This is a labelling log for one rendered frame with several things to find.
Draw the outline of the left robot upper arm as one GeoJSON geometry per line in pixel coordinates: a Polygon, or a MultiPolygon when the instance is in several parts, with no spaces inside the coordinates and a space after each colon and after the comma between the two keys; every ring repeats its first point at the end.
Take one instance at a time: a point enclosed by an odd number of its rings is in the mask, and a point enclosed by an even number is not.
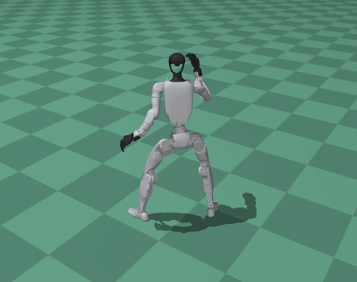
{"type": "Polygon", "coordinates": [[[152,94],[151,94],[151,105],[152,110],[155,111],[154,120],[159,117],[159,110],[161,105],[161,92],[164,90],[164,82],[159,82],[153,85],[152,94]]]}

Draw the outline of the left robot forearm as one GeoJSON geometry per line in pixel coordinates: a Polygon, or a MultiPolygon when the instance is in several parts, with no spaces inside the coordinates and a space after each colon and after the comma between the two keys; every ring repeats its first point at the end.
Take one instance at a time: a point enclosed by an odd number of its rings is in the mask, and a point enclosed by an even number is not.
{"type": "Polygon", "coordinates": [[[146,118],[143,124],[141,125],[141,127],[133,132],[134,137],[140,136],[142,138],[147,134],[149,128],[153,125],[154,116],[155,116],[155,111],[152,109],[149,110],[148,113],[146,114],[146,118]]]}

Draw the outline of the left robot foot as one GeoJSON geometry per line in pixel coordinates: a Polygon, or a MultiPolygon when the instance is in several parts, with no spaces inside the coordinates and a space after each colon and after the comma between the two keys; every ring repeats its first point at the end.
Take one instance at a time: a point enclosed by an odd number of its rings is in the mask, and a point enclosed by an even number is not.
{"type": "MultiPolygon", "coordinates": [[[[140,212],[138,212],[137,210],[138,210],[138,209],[132,207],[132,208],[128,209],[128,213],[129,213],[130,215],[134,216],[134,217],[140,218],[140,219],[143,220],[143,221],[147,221],[147,220],[149,219],[149,216],[148,216],[147,212],[142,211],[142,213],[140,213],[140,212]]],[[[139,210],[140,210],[140,209],[139,209],[139,210]]]]}

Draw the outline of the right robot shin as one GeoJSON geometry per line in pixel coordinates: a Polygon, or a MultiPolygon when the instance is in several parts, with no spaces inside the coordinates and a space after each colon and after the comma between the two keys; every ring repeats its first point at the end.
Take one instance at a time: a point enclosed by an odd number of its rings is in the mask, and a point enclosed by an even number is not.
{"type": "Polygon", "coordinates": [[[210,205],[212,208],[214,208],[214,203],[213,203],[213,177],[212,177],[212,171],[210,165],[207,165],[206,167],[206,172],[208,177],[202,177],[202,185],[203,189],[205,191],[207,201],[208,201],[208,206],[210,208],[210,205]]]}

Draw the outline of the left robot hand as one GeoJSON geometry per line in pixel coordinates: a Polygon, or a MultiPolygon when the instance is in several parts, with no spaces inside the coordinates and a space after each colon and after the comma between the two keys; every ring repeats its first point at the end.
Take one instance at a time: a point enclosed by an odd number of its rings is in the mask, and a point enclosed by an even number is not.
{"type": "Polygon", "coordinates": [[[133,133],[131,133],[130,135],[125,135],[124,138],[120,141],[120,147],[122,151],[124,152],[124,148],[127,145],[129,145],[132,141],[136,141],[140,138],[141,138],[140,136],[134,137],[133,133]]]}

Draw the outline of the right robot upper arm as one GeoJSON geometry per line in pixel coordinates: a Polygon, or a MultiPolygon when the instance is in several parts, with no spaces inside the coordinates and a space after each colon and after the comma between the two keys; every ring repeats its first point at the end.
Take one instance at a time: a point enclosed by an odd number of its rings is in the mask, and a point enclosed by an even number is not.
{"type": "Polygon", "coordinates": [[[198,93],[203,101],[209,101],[211,99],[206,87],[200,80],[191,81],[193,84],[193,91],[198,93]]]}

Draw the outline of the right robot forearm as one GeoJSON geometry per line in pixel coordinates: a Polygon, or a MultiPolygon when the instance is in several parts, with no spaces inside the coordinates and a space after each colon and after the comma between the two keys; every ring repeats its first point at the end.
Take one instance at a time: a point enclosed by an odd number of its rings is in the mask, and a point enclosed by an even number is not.
{"type": "MultiPolygon", "coordinates": [[[[203,73],[202,73],[202,75],[203,75],[203,73]]],[[[211,95],[211,93],[210,93],[208,87],[206,86],[206,84],[205,84],[205,82],[204,82],[204,80],[203,80],[203,77],[202,77],[202,76],[199,76],[199,75],[198,75],[198,72],[194,72],[194,77],[195,77],[195,80],[200,80],[200,81],[203,83],[203,85],[204,85],[204,87],[206,87],[206,89],[207,89],[207,91],[208,91],[210,97],[212,97],[212,95],[211,95]]]]}

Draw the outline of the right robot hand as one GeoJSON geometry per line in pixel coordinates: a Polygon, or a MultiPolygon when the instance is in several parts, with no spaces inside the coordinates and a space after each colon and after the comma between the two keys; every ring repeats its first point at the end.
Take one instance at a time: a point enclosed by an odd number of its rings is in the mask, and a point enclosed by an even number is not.
{"type": "Polygon", "coordinates": [[[196,57],[196,55],[193,53],[189,53],[189,54],[185,55],[185,57],[188,57],[190,59],[191,64],[194,67],[193,72],[198,72],[198,75],[202,76],[201,68],[199,68],[199,66],[200,66],[199,59],[196,57]]]}

